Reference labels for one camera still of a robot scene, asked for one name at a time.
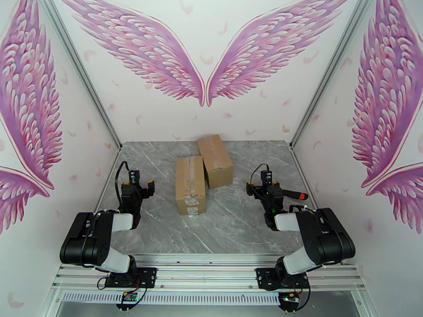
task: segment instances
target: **black cable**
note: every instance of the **black cable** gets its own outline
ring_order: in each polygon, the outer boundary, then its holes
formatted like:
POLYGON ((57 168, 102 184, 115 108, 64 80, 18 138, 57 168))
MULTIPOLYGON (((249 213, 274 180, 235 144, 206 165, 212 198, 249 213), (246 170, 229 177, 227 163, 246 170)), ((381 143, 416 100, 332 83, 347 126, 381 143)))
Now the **black cable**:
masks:
POLYGON ((86 264, 84 264, 84 250, 85 250, 85 244, 87 243, 88 236, 94 232, 94 229, 96 227, 96 217, 102 212, 104 212, 104 210, 100 210, 96 214, 94 214, 93 220, 89 226, 89 229, 87 229, 87 232, 85 233, 84 242, 82 244, 81 255, 79 257, 79 263, 84 268, 94 268, 94 266, 87 266, 86 264))
POLYGON ((123 305, 123 301, 124 301, 125 297, 128 296, 128 295, 130 295, 130 294, 133 294, 134 292, 136 292, 139 289, 139 287, 140 287, 140 279, 138 278, 136 280, 136 287, 135 287, 135 289, 123 293, 122 298, 121 298, 121 305, 123 305))
POLYGON ((124 164, 125 164, 126 169, 128 171, 130 171, 130 169, 128 167, 128 163, 126 161, 122 161, 122 163, 119 165, 119 168, 117 169, 117 172, 116 172, 116 175, 115 175, 115 191, 116 191, 117 200, 119 201, 119 209, 122 207, 122 199, 121 199, 121 196, 119 195, 119 188, 117 186, 117 179, 119 178, 119 174, 121 173, 121 169, 122 169, 124 164))
POLYGON ((253 193, 255 194, 255 195, 257 195, 257 197, 260 199, 260 200, 265 200, 265 198, 264 197, 262 197, 258 192, 257 192, 257 190, 255 189, 255 187, 251 184, 251 186, 250 186, 250 188, 251 188, 251 191, 253 191, 253 193))
POLYGON ((310 283, 308 282, 308 280, 307 280, 307 284, 308 284, 308 295, 307 295, 307 299, 306 299, 306 301, 304 302, 304 304, 302 304, 302 306, 299 309, 296 309, 295 310, 295 312, 303 309, 308 304, 308 301, 310 300, 311 286, 310 286, 310 283))
POLYGON ((317 269, 319 269, 319 268, 321 268, 322 267, 322 265, 318 265, 318 266, 316 266, 316 267, 313 267, 312 269, 308 269, 307 270, 307 272, 309 273, 309 272, 312 272, 312 271, 314 271, 314 270, 317 270, 317 269))
POLYGON ((269 165, 267 164, 267 163, 262 163, 262 164, 260 164, 258 167, 256 167, 255 168, 255 170, 253 171, 253 173, 251 173, 251 177, 250 177, 250 182, 251 182, 251 185, 253 185, 253 175, 254 175, 254 173, 255 172, 257 172, 257 170, 262 166, 262 165, 265 165, 266 167, 267 167, 267 170, 269 170, 269 165))
POLYGON ((337 264, 343 264, 342 263, 342 259, 344 258, 344 244, 342 243, 342 240, 341 240, 341 236, 339 235, 339 233, 334 229, 334 227, 332 227, 332 225, 329 223, 329 221, 324 217, 324 216, 322 216, 321 214, 319 214, 319 213, 317 213, 316 211, 312 211, 312 210, 310 210, 310 209, 308 209, 308 208, 306 208, 306 210, 307 211, 310 211, 311 213, 313 213, 313 214, 315 214, 315 215, 317 215, 319 218, 321 218, 324 222, 325 222, 325 224, 327 224, 328 226, 329 226, 329 228, 330 229, 332 229, 333 231, 334 231, 334 233, 335 233, 335 235, 336 235, 336 237, 338 238, 338 240, 339 240, 339 244, 341 245, 341 258, 338 260, 338 261, 335 261, 335 262, 333 262, 333 263, 327 263, 327 264, 324 264, 325 266, 332 266, 332 265, 337 265, 337 264))
POLYGON ((106 288, 106 283, 104 283, 104 287, 100 288, 100 281, 102 281, 103 279, 107 280, 108 277, 101 277, 98 281, 97 281, 97 289, 98 290, 103 290, 104 288, 106 288))
POLYGON ((133 307, 135 307, 135 306, 137 306, 139 303, 140 303, 140 301, 142 301, 143 299, 144 299, 144 296, 145 296, 145 294, 146 294, 146 292, 147 292, 147 288, 148 288, 148 284, 147 284, 147 280, 145 281, 145 290, 144 290, 144 293, 142 294, 142 296, 141 296, 141 298, 140 299, 138 299, 138 301, 134 304, 134 306, 133 307))

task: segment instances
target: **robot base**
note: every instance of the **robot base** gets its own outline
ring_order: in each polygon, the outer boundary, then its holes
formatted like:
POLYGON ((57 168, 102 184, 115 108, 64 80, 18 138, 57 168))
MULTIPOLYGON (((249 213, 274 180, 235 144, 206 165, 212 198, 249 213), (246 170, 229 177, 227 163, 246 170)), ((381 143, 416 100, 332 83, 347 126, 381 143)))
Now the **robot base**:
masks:
POLYGON ((257 283, 260 289, 275 291, 278 289, 307 289, 308 279, 306 273, 288 275, 282 280, 276 274, 275 268, 257 268, 255 270, 257 283))
POLYGON ((154 288, 157 268, 136 268, 129 274, 110 273, 104 286, 106 288, 154 288))

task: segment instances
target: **gray marble table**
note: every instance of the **gray marble table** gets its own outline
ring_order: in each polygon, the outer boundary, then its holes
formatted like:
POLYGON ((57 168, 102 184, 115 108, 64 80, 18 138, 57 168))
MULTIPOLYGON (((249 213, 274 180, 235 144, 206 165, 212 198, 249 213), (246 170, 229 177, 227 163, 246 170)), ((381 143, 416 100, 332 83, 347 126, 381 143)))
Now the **gray marble table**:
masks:
MULTIPOLYGON (((198 155, 196 142, 128 142, 120 155, 130 168, 141 170, 141 183, 155 180, 155 195, 144 200, 137 229, 116 232, 112 246, 124 253, 250 253, 287 255, 301 246, 298 232, 275 232, 264 222, 259 200, 245 192, 246 181, 266 162, 283 188, 305 191, 284 141, 225 142, 234 163, 231 186, 206 188, 207 212, 196 217, 179 215, 175 201, 175 164, 179 157, 198 155)), ((260 172, 254 182, 260 183, 260 172)), ((127 180, 122 171, 120 181, 127 180)), ((284 205, 299 203, 287 198, 284 205)), ((101 209, 116 209, 114 175, 101 209)))

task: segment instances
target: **pink feather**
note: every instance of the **pink feather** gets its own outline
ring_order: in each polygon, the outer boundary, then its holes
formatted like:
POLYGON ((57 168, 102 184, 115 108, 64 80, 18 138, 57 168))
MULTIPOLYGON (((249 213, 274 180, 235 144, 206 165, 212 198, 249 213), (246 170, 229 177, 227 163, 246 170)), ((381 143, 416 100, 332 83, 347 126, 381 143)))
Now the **pink feather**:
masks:
POLYGON ((422 104, 423 54, 398 0, 377 0, 355 90, 354 158, 367 167, 362 187, 394 164, 422 104))
POLYGON ((417 233, 423 231, 423 162, 389 172, 366 195, 377 192, 389 197, 396 220, 401 217, 417 233))
POLYGON ((207 82, 207 105, 257 87, 332 26, 347 0, 304 0, 246 23, 231 40, 207 82))
POLYGON ((35 0, 21 0, 0 48, 0 113, 29 174, 46 187, 49 168, 60 161, 59 94, 50 41, 35 0))
POLYGON ((62 0, 82 29, 124 67, 177 100, 204 104, 204 84, 178 37, 159 20, 102 0, 62 0))
POLYGON ((22 221, 24 206, 28 198, 36 194, 49 197, 48 192, 23 172, 0 166, 0 234, 16 223, 22 221))

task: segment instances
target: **cardboard box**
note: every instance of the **cardboard box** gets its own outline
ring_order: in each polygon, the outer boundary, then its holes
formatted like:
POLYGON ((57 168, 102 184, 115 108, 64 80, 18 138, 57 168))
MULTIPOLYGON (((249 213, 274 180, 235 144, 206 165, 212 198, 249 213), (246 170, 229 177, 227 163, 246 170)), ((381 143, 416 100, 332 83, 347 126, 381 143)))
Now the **cardboard box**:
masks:
POLYGON ((206 181, 210 189, 232 184, 234 164, 226 151, 219 135, 197 140, 198 149, 203 157, 206 181))
POLYGON ((206 212, 206 184, 201 156, 176 160, 176 203, 182 216, 206 212))

